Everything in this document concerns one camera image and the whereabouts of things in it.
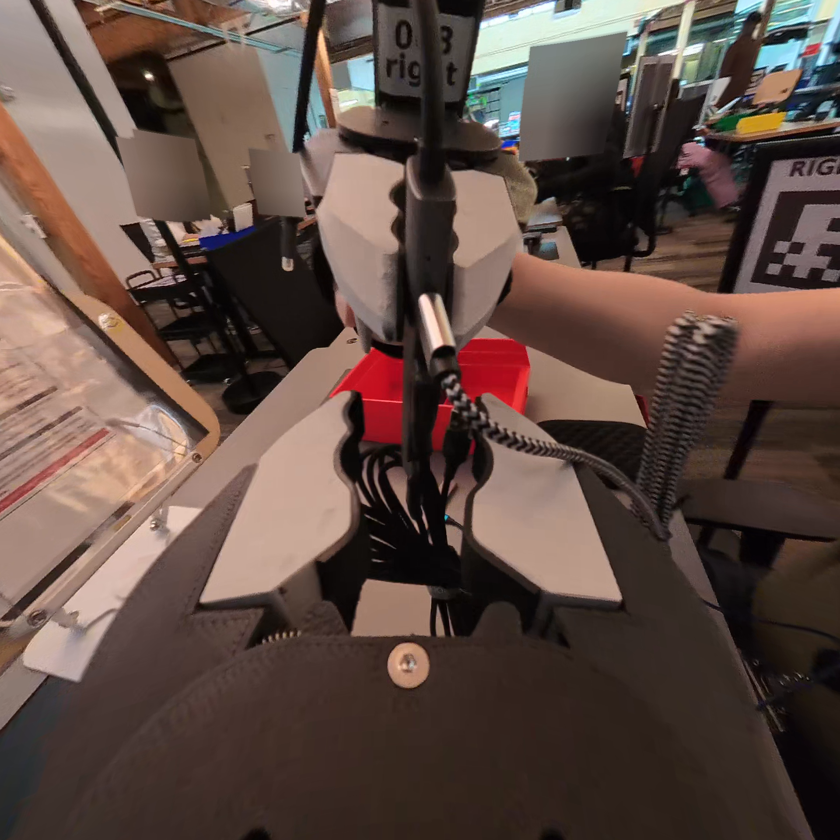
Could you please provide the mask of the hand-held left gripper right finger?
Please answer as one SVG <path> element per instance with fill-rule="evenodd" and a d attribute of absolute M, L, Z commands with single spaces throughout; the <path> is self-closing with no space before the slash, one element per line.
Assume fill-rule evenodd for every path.
<path fill-rule="evenodd" d="M 619 607 L 623 597 L 571 464 L 482 437 L 465 545 L 548 605 Z"/>

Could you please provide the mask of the black white marker board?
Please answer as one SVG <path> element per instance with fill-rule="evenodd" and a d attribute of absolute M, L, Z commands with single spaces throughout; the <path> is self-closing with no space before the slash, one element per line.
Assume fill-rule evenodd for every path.
<path fill-rule="evenodd" d="M 759 145 L 719 292 L 742 334 L 804 350 L 791 399 L 838 398 L 838 135 Z"/>

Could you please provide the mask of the grey usb hub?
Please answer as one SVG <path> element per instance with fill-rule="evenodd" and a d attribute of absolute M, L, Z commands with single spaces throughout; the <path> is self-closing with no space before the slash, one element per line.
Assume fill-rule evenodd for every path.
<path fill-rule="evenodd" d="M 397 185 L 404 188 L 403 293 L 404 340 L 403 465 L 409 479 L 430 470 L 432 432 L 439 387 L 431 370 L 436 348 L 455 355 L 444 297 L 452 274 L 455 184 L 446 165 L 445 84 L 442 68 L 438 6 L 433 1 L 410 2 L 414 34 L 421 59 L 419 138 Z"/>

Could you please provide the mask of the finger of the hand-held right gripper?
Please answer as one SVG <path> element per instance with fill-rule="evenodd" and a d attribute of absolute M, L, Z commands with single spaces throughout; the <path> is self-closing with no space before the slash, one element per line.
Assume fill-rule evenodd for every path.
<path fill-rule="evenodd" d="M 337 154 L 318 205 L 322 251 L 336 307 L 364 347 L 403 342 L 404 165 L 370 154 Z"/>
<path fill-rule="evenodd" d="M 457 247 L 449 320 L 456 345 L 464 347 L 497 308 L 522 247 L 522 232 L 501 176 L 457 171 L 453 180 Z"/>

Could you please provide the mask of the wooden post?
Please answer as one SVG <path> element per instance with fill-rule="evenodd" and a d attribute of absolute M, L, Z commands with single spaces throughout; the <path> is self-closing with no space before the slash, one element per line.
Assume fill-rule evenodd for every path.
<path fill-rule="evenodd" d="M 47 244 L 80 291 L 108 305 L 166 363 L 175 366 L 173 352 L 161 341 L 144 310 L 132 300 L 4 105 L 1 106 L 1 167 L 14 194 L 41 223 Z"/>

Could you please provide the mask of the red plastic bin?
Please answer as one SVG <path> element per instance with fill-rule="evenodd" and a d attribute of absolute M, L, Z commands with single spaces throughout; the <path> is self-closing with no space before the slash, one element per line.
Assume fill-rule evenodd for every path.
<path fill-rule="evenodd" d="M 476 338 L 458 353 L 461 381 L 474 400 L 492 394 L 516 412 L 527 403 L 530 360 L 526 347 L 510 339 Z M 330 397 L 342 392 L 361 394 L 364 405 L 364 440 L 398 445 L 403 436 L 403 361 L 372 350 L 335 386 Z"/>

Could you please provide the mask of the black floor lamp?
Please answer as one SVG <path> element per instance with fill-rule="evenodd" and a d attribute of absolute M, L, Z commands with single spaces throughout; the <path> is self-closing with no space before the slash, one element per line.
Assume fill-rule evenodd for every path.
<path fill-rule="evenodd" d="M 118 161 L 122 163 L 123 158 L 119 149 L 119 136 L 117 131 L 106 109 L 99 100 L 98 95 L 90 84 L 87 75 L 78 64 L 71 48 L 63 34 L 61 34 L 58 24 L 46 3 L 42 1 L 30 1 L 29 5 L 33 8 L 38 21 L 42 24 L 47 36 L 56 48 L 56 52 L 61 58 L 62 63 L 69 71 L 72 80 L 111 145 Z M 256 373 L 250 373 L 248 371 L 245 355 L 239 352 L 229 335 L 228 320 L 226 317 L 227 311 L 217 305 L 207 285 L 202 280 L 199 280 L 193 266 L 189 263 L 188 258 L 184 256 L 181 247 L 176 242 L 168 223 L 155 219 L 154 225 L 157 227 L 163 237 L 164 243 L 170 250 L 176 266 L 181 271 L 187 289 L 194 296 L 198 297 L 203 308 L 203 314 L 213 324 L 213 330 L 225 347 L 227 356 L 234 362 L 237 370 L 236 377 L 225 388 L 222 394 L 226 408 L 231 413 L 237 415 L 247 415 L 253 412 L 257 408 L 257 405 L 281 382 L 281 376 L 274 371 L 259 371 Z"/>

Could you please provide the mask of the black office chair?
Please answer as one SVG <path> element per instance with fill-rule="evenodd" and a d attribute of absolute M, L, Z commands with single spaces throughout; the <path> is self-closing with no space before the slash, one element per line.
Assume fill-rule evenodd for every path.
<path fill-rule="evenodd" d="M 255 227 L 256 231 L 242 240 L 205 251 L 206 263 L 287 367 L 293 368 L 310 351 L 329 347 L 343 324 L 296 250 L 292 268 L 283 268 L 280 219 Z"/>
<path fill-rule="evenodd" d="M 572 202 L 564 226 L 583 266 L 621 259 L 629 272 L 634 261 L 651 256 L 658 238 L 659 180 L 645 164 L 633 183 Z"/>

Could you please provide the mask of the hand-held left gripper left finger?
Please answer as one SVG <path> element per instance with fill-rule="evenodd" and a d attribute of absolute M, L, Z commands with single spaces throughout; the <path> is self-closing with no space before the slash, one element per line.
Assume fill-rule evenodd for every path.
<path fill-rule="evenodd" d="M 361 525 L 351 472 L 359 465 L 363 403 L 330 397 L 260 457 L 199 603 L 304 607 L 319 599 L 318 564 Z"/>

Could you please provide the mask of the person's right forearm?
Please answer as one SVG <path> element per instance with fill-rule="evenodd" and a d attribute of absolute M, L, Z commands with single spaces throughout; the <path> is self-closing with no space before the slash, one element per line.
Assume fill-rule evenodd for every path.
<path fill-rule="evenodd" d="M 649 395 L 666 332 L 685 312 L 738 324 L 720 403 L 838 407 L 838 290 L 721 295 L 518 254 L 511 288 L 490 326 L 579 371 Z"/>

